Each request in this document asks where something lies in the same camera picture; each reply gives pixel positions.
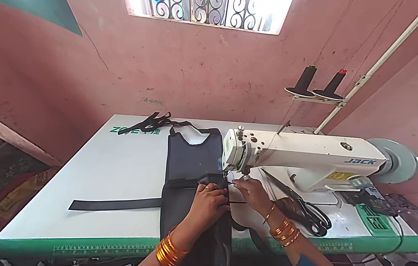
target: zoje logo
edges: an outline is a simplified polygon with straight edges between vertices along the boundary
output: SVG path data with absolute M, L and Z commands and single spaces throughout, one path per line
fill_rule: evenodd
M 121 127 L 121 126 L 114 126 L 113 128 L 112 128 L 112 130 L 110 130 L 109 132 L 112 132 L 112 133 L 117 133 L 117 132 L 119 132 L 119 130 L 123 130 L 123 129 L 126 129 L 126 128 L 128 128 L 128 127 Z M 126 132 L 126 133 L 124 133 L 125 135 L 127 135 L 128 133 L 132 133 L 132 134 L 138 134 L 138 133 L 143 133 L 143 134 L 155 134 L 155 135 L 159 135 L 160 134 L 160 131 L 161 131 L 161 129 L 155 129 L 155 130 L 153 130 L 153 131 L 150 131 L 150 132 L 141 132 L 139 129 L 134 129 L 134 130 L 132 130 L 132 131 L 129 131 L 129 132 Z
M 349 163 L 362 163 L 362 164 L 375 164 L 374 160 L 362 160 L 362 159 L 350 159 L 349 161 L 344 161 Z

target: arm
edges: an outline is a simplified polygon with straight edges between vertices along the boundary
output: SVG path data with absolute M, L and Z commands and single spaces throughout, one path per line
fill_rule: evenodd
M 277 207 L 271 211 L 273 202 L 270 200 L 259 180 L 253 178 L 250 178 L 248 181 L 236 179 L 233 182 L 235 183 L 235 187 L 242 193 L 245 201 L 255 211 L 263 217 L 266 217 L 269 213 L 267 223 L 271 229 L 276 229 L 283 224 L 286 217 Z M 291 245 L 285 247 L 284 251 L 286 251 L 293 265 L 298 264 L 300 255 L 302 254 L 317 266 L 332 266 L 332 263 L 302 234 Z
M 190 251 L 199 236 L 212 226 L 230 207 L 226 205 L 224 194 L 227 189 L 219 189 L 217 184 L 200 184 L 196 190 L 191 209 L 184 220 L 171 233 L 171 243 L 178 251 Z M 141 266 L 160 266 L 153 250 L 141 263 Z

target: power cord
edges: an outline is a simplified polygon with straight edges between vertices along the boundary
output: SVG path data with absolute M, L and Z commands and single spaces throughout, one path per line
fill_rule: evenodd
M 392 250 L 392 251 L 389 251 L 389 252 L 386 252 L 386 253 L 383 253 L 383 254 L 381 254 L 381 256 L 385 256 L 385 255 L 388 255 L 388 254 L 391 254 L 391 253 L 394 253 L 396 250 L 398 250 L 400 247 L 401 247 L 401 245 L 403 244 L 403 240 L 404 240 L 404 229 L 403 229 L 403 227 L 401 226 L 401 223 L 397 220 L 397 218 L 396 217 L 393 217 L 393 219 L 396 221 L 396 223 L 399 225 L 399 228 L 400 228 L 400 230 L 401 230 L 401 235 L 399 236 L 399 244 Z M 371 258 L 371 259 L 369 259 L 369 260 L 365 260 L 365 261 L 357 261 L 357 262 L 331 262 L 332 264 L 363 264 L 363 263 L 368 263 L 368 262 L 371 262 L 371 261 L 373 261 L 373 260 L 376 260 L 377 259 L 377 257 L 375 256 L 374 258 Z

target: hand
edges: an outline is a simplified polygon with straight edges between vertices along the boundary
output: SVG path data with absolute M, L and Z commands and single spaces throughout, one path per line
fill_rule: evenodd
M 189 251 L 199 236 L 230 210 L 225 204 L 227 189 L 219 189 L 214 183 L 208 187 L 198 185 L 188 215 L 171 233 L 171 241 L 177 250 Z
M 245 181 L 240 178 L 234 179 L 233 183 L 235 183 L 234 186 L 240 190 L 243 199 L 245 199 L 253 210 L 257 211 L 263 217 L 269 213 L 273 202 L 270 200 L 268 193 L 266 193 L 259 180 L 249 178 L 248 181 Z
M 225 194 L 227 189 L 219 189 L 217 184 L 199 184 L 191 209 L 186 219 L 198 225 L 202 232 L 212 226 L 223 214 L 230 209 Z

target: woman's right hand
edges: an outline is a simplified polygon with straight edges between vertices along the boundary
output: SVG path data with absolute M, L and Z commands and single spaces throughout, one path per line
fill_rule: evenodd
M 247 202 L 253 210 L 257 211 L 261 216 L 265 217 L 271 207 L 273 207 L 273 202 L 270 200 L 268 193 L 261 182 L 257 179 L 249 178 L 248 181 L 240 179 L 234 179 L 235 187 L 240 190 L 243 195 L 243 199 Z

